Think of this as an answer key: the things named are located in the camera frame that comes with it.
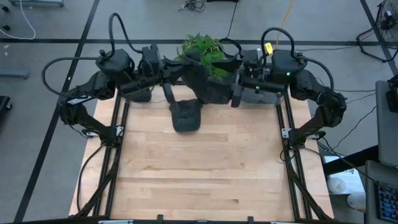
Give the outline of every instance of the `metal bracket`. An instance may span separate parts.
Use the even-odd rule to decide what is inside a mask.
[[[116,136],[123,136],[123,133],[122,133],[123,130],[124,130],[124,126],[121,126],[121,125],[116,126]],[[92,131],[88,131],[86,133],[86,135],[87,135],[87,137],[90,137],[90,138],[98,136],[96,133],[94,133]]]
[[[289,139],[289,131],[291,128],[282,128],[282,137],[284,139]],[[308,139],[318,140],[320,138],[319,134],[311,134],[307,136]]]

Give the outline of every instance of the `black cable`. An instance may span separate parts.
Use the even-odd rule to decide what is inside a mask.
[[[321,82],[321,84],[323,86],[326,86],[325,83],[322,81],[322,79],[320,79],[319,77],[315,77],[317,80],[319,80]],[[376,90],[336,90],[335,91],[342,91],[342,92],[347,92],[347,93],[354,93],[354,92],[372,92],[372,91],[376,91]]]
[[[264,57],[264,66],[267,63],[267,60],[266,60],[267,54],[266,54],[266,47],[265,47],[264,39],[266,38],[266,35],[270,31],[273,31],[273,30],[279,31],[279,32],[285,34],[289,38],[289,40],[290,40],[290,56],[292,56],[292,58],[294,58],[296,60],[299,60],[299,58],[294,55],[294,46],[295,46],[295,44],[294,44],[294,39],[291,36],[291,34],[288,33],[286,30],[284,30],[282,28],[271,27],[271,28],[268,28],[266,31],[264,31],[262,33],[262,36],[261,36],[261,51],[262,51],[262,56]]]
[[[334,90],[335,90],[335,81],[333,80],[333,76],[331,75],[329,69],[328,69],[324,64],[322,64],[321,62],[319,62],[319,61],[317,61],[317,60],[315,60],[315,59],[306,58],[305,60],[308,61],[308,62],[315,63],[315,64],[321,66],[321,68],[324,69],[324,71],[326,72],[326,74],[327,74],[328,77],[329,77],[330,91],[334,91]]]
[[[321,154],[320,154],[319,152],[315,151],[315,150],[309,149],[309,148],[307,148],[307,147],[304,147],[304,148],[302,148],[302,149],[305,149],[305,150],[307,150],[307,151],[313,152],[313,153],[317,154],[318,156],[322,157]]]
[[[366,36],[365,38],[363,38],[362,40],[367,39],[367,38],[370,37],[372,34],[374,34],[374,32],[371,33],[371,34],[369,34],[369,35],[367,35],[367,36]],[[320,48],[317,48],[317,49],[303,49],[303,50],[297,49],[297,51],[298,51],[298,52],[308,52],[308,51],[311,51],[311,50],[341,50],[341,49],[348,49],[348,48],[358,47],[358,46],[359,46],[359,45],[354,45],[354,46],[347,46],[347,47],[338,47],[338,48],[334,48],[334,49],[320,49]]]
[[[230,23],[230,25],[229,25],[229,31],[228,31],[228,34],[226,35],[225,39],[227,39],[227,38],[229,37],[229,33],[231,33],[232,23],[234,22],[235,11],[236,11],[236,6],[237,6],[237,5],[238,5],[238,2],[236,1],[235,7],[234,7],[234,12],[232,13],[231,23]]]
[[[341,161],[343,161],[344,163],[346,163],[347,165],[349,165],[350,167],[352,167],[353,169],[356,169],[360,174],[362,174],[365,178],[368,178],[369,180],[371,180],[372,182],[374,182],[376,185],[378,185],[379,187],[383,187],[384,190],[388,193],[390,193],[391,195],[395,195],[396,197],[398,197],[398,194],[395,194],[394,192],[391,192],[389,189],[385,189],[385,187],[387,186],[383,186],[379,181],[373,179],[372,177],[368,176],[367,174],[365,174],[364,172],[360,171],[356,166],[354,166],[354,164],[348,162],[346,159],[344,159],[343,157],[341,157],[340,155],[338,155],[330,146],[329,142],[327,139],[325,139],[324,137],[322,137],[323,140],[325,140],[326,144],[328,145],[328,147],[331,150],[331,153],[334,154],[335,156],[339,157],[341,159]]]
[[[112,51],[111,51],[111,54],[110,54],[110,55],[107,55],[107,56],[104,58],[104,60],[107,60],[107,59],[111,58],[111,57],[114,55],[113,19],[114,19],[115,17],[118,18],[118,21],[119,21],[119,23],[120,23],[120,26],[122,27],[122,31],[123,31],[123,34],[124,34],[124,38],[125,38],[127,44],[129,45],[129,47],[131,48],[131,50],[133,50],[135,53],[142,54],[142,51],[141,51],[141,50],[136,50],[136,49],[131,45],[129,36],[127,35],[126,28],[124,28],[124,24],[123,24],[122,19],[120,18],[120,16],[119,16],[118,13],[115,13],[115,12],[114,12],[114,13],[111,14],[111,16],[109,17],[109,21],[108,21],[109,42],[111,43]]]
[[[67,95],[65,93],[58,92],[58,91],[54,90],[53,88],[51,88],[49,86],[49,84],[47,83],[46,79],[45,79],[45,72],[47,71],[49,66],[51,66],[55,62],[60,62],[60,61],[63,61],[63,60],[97,60],[97,58],[96,57],[62,57],[62,58],[56,58],[56,59],[50,61],[49,63],[47,63],[46,65],[44,65],[44,68],[42,70],[42,83],[43,83],[43,85],[48,90],[50,90],[50,92],[52,92],[52,93],[54,93],[54,94],[56,94],[58,96],[71,97],[71,96],[69,96],[69,95]]]
[[[293,39],[293,37],[292,37],[286,30],[284,30],[284,29],[281,29],[281,28],[279,28],[279,27],[271,27],[271,28],[267,29],[266,31],[264,31],[264,33],[262,33],[262,36],[261,36],[261,51],[262,51],[262,56],[263,56],[263,59],[264,59],[264,66],[266,66],[266,63],[267,63],[267,59],[266,59],[266,58],[267,58],[267,54],[266,54],[266,47],[265,47],[265,45],[264,45],[264,39],[266,38],[266,35],[267,35],[270,31],[273,31],[273,30],[279,31],[279,32],[285,34],[285,35],[289,38],[289,40],[290,40],[290,56],[291,56],[292,58],[296,59],[296,60],[300,60],[300,58],[298,58],[298,57],[294,54],[294,47],[295,47],[295,44],[294,44],[294,39]],[[326,74],[328,75],[329,80],[330,80],[330,91],[334,91],[334,90],[335,90],[335,82],[334,82],[334,80],[333,80],[333,76],[331,75],[329,69],[328,69],[324,64],[322,64],[321,62],[319,62],[319,61],[317,61],[317,60],[315,60],[315,59],[312,59],[312,58],[305,58],[305,57],[304,57],[303,59],[304,59],[305,61],[315,63],[315,64],[321,66],[322,69],[324,69],[324,71],[326,72]]]
[[[86,162],[83,164],[83,166],[81,167],[81,171],[79,174],[79,179],[78,179],[78,183],[77,183],[77,195],[76,195],[76,206],[77,206],[77,210],[80,212],[80,188],[81,188],[81,178],[83,177],[83,171],[86,168],[88,162],[95,156],[97,155],[97,153],[99,153],[99,151],[104,147],[105,145],[101,145],[94,153],[92,153],[92,155],[87,158]]]
[[[124,130],[120,131],[119,134],[116,136],[116,138],[120,137],[120,136],[122,135],[123,132],[124,132]],[[80,175],[79,175],[79,179],[78,179],[77,193],[76,193],[76,206],[77,206],[78,213],[81,212],[80,203],[79,203],[79,198],[80,198],[81,178],[82,178],[82,175],[83,175],[83,171],[84,171],[85,167],[87,166],[87,163],[88,163],[97,153],[99,153],[99,151],[100,151],[100,150],[102,149],[102,147],[104,147],[104,146],[106,146],[106,143],[103,143],[102,145],[100,145],[100,147],[99,147],[94,153],[92,153],[92,155],[91,155],[89,158],[87,158],[86,162],[85,162],[85,163],[83,164],[83,166],[81,167]]]
[[[338,48],[334,48],[334,49],[297,49],[298,52],[308,52],[311,50],[341,50],[341,49],[348,49],[348,48],[353,48],[353,47],[357,47],[358,45],[354,45],[354,46],[347,46],[347,47],[338,47]]]
[[[72,128],[72,130],[76,131],[77,133],[79,133],[79,135],[81,135],[83,138],[88,139],[88,137],[86,135],[84,135],[83,133],[81,133],[80,131],[76,130],[72,125],[69,124],[69,127]]]
[[[319,141],[317,141],[317,144],[318,144],[318,146],[319,146],[322,150],[324,150],[325,152],[331,153],[331,152],[330,152],[330,149],[329,149],[327,146],[325,146],[324,144],[320,143]],[[340,153],[340,152],[336,152],[336,151],[335,151],[334,153],[338,153],[338,154],[341,155],[341,156],[346,156],[346,155],[344,155],[343,153]]]
[[[284,153],[285,149],[281,150],[281,152],[279,153],[279,159],[281,159],[283,162],[291,162],[292,159],[296,156],[296,152],[293,151],[293,156],[289,157],[287,160],[282,158],[282,153]]]
[[[296,156],[296,152],[299,150],[299,149],[293,149],[293,148],[290,148],[290,149],[293,150],[293,156],[289,157],[287,160],[283,159],[283,158],[282,158],[282,153],[284,152],[284,150],[282,150],[282,151],[279,153],[279,159],[281,159],[283,162],[290,162],[290,161]],[[321,154],[320,154],[319,152],[314,151],[314,150],[312,150],[312,149],[309,149],[309,148],[307,148],[307,147],[303,147],[303,148],[301,148],[301,149],[306,149],[306,150],[308,150],[308,151],[312,151],[313,153],[318,154],[319,156],[321,156]]]
[[[203,12],[205,10],[205,0],[186,0],[184,7],[179,9],[178,11],[186,11],[189,10],[191,12]]]
[[[346,104],[352,103],[352,102],[357,101],[357,100],[363,100],[363,99],[365,99],[366,97],[373,96],[373,95],[375,95],[375,94],[376,94],[376,93],[372,93],[372,94],[363,96],[363,97],[361,97],[361,98],[351,100],[351,101],[347,102]]]
[[[358,127],[358,125],[360,124],[360,122],[361,122],[363,119],[365,119],[367,116],[369,116],[369,114],[371,114],[371,113],[374,111],[374,109],[376,109],[376,106],[374,106],[374,108],[373,108],[369,113],[367,113],[365,116],[363,116],[363,117],[355,124],[355,127],[354,127],[353,129],[351,129],[351,130],[349,131],[349,133],[346,134],[346,136],[344,136],[344,137],[340,140],[340,142],[338,142],[337,146],[335,146],[334,148],[332,148],[332,151],[334,151],[334,150],[340,145],[340,143],[341,143],[344,139],[346,139],[346,138],[356,129],[356,127]]]
[[[335,90],[335,91],[342,91],[342,92],[347,92],[347,93],[355,93],[355,92],[372,92],[376,90]]]

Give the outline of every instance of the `white cable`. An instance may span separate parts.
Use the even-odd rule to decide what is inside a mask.
[[[24,13],[24,9],[22,8],[22,0],[19,0],[19,5],[21,7],[21,13],[25,18],[25,21],[28,23],[28,25],[30,26],[30,28],[33,30],[33,37],[32,38],[28,38],[28,37],[14,37],[13,35],[9,35],[6,32],[4,32],[2,29],[0,29],[0,32],[2,32],[4,35],[14,38],[14,39],[18,39],[18,40],[34,40],[36,38],[36,30],[32,27],[32,25],[30,24],[30,22],[27,20],[25,13]]]

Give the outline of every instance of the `gray floor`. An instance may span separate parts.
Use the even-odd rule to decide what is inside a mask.
[[[367,0],[374,16],[379,1]],[[26,7],[25,13],[36,28],[39,39],[79,39],[93,2],[65,0],[64,8],[34,5]],[[266,28],[280,26],[289,2],[241,0],[229,37],[259,40]],[[233,3],[209,3],[202,14],[178,12],[183,3],[184,0],[101,0],[88,38],[108,38],[108,17],[112,12],[120,13],[130,39],[183,39],[185,35],[197,32],[222,38],[228,33]],[[12,35],[31,36],[19,8],[11,9],[10,14],[0,13],[0,21],[12,27]],[[369,27],[359,0],[300,0],[294,2],[284,28],[296,40],[347,41],[354,40],[356,35]],[[119,25],[114,26],[114,33],[115,38],[123,39]],[[275,37],[276,34],[270,34],[268,39],[274,40]],[[376,38],[371,36],[367,41],[376,41]],[[139,59],[127,45],[117,47],[126,49],[134,60]],[[174,58],[176,47],[160,45],[159,49],[162,55]],[[256,49],[259,46],[243,47]],[[297,46],[298,49],[335,47],[340,46]],[[57,97],[42,85],[41,69],[53,58],[73,56],[76,48],[77,44],[0,44],[1,68],[24,69],[31,74],[28,80],[0,78],[0,95],[10,96],[14,105],[0,129],[0,223],[12,222],[15,217],[55,109]],[[81,56],[97,56],[99,49],[109,50],[110,46],[85,44]],[[384,56],[378,46],[366,49]],[[387,80],[392,76],[387,63],[361,54],[357,47],[309,51],[305,55],[323,62],[331,70],[336,89],[372,90],[376,80]],[[70,62],[60,62],[50,67],[47,72],[50,85],[60,90],[69,68]],[[328,84],[325,72],[319,67],[310,64],[307,69]],[[93,62],[79,62],[71,86],[85,82],[96,71]],[[345,93],[348,101],[364,95],[367,94]],[[87,103],[91,114],[95,103]],[[335,146],[375,104],[374,96],[349,104],[343,122],[336,128],[325,129],[330,144]],[[311,113],[315,112],[315,108],[316,105],[310,103]],[[376,143],[376,113],[373,113],[336,150],[351,154]],[[68,215],[85,144],[81,136],[58,122],[25,221]],[[344,197],[331,197],[331,201],[336,218],[347,222],[363,222],[363,214],[350,209]]]

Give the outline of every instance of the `yellow tag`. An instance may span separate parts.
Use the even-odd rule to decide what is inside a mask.
[[[272,55],[272,53],[274,53],[274,50],[272,49],[271,43],[266,43],[265,44],[268,55]]]

